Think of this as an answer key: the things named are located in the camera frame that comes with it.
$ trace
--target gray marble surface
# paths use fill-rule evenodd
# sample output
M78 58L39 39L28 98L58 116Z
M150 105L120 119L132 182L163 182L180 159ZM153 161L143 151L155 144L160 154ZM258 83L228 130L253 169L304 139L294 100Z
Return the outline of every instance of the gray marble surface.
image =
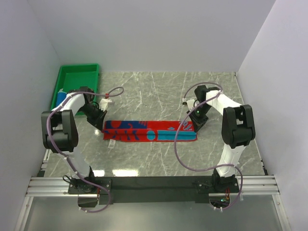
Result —
M193 84L204 81L219 83L224 93L238 103L243 103L234 73L205 72L110 72L103 73L99 92L123 86L125 92L113 98L115 105L108 109L105 120L181 120L187 107L181 104L185 91ZM187 99L193 98L193 90ZM223 149L221 138L222 116L215 110L208 112L209 121L198 132L194 142L178 142L181 159L190 167L214 166ZM191 176L211 175L192 172L177 161L173 142L120 142L108 149L109 141L86 122L84 116L76 117L79 145L85 160L93 170L105 176ZM244 175L264 175L256 142L252 141L243 152L239 167ZM70 175L68 167L51 154L45 177Z

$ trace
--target green plastic bin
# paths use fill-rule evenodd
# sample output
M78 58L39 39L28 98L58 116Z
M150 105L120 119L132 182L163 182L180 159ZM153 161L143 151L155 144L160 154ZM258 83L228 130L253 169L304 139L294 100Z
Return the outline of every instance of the green plastic bin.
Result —
M51 110L56 107L57 94L60 89L63 89L64 92L68 92L70 90L77 90L80 87L87 86L94 92L97 92L99 70L100 66L98 64L61 66L53 94Z

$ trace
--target white wall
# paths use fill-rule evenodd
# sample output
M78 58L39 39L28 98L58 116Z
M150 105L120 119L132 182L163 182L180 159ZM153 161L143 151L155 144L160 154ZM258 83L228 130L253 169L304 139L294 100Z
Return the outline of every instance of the white wall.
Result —
M26 0L0 1L0 230L14 229L44 157L40 114L60 61Z
M307 8L307 0L276 0L238 72L261 155L295 231L308 228Z
M28 0L64 64L238 71L274 0Z

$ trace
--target blue circle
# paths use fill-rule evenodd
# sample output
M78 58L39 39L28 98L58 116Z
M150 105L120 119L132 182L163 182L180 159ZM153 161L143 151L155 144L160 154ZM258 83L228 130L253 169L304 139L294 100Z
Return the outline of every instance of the blue circle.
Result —
M146 133L146 137L149 139L149 140L154 140L155 139L155 132L153 132L153 131L148 131L147 133Z

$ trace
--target red and blue cloth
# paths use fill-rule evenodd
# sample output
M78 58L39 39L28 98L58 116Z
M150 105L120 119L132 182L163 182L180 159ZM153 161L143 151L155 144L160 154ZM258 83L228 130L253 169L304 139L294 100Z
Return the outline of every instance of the red and blue cloth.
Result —
M172 142L180 121L118 121L105 122L104 140L126 142ZM178 135L178 141L195 141L197 133L192 122L185 122Z

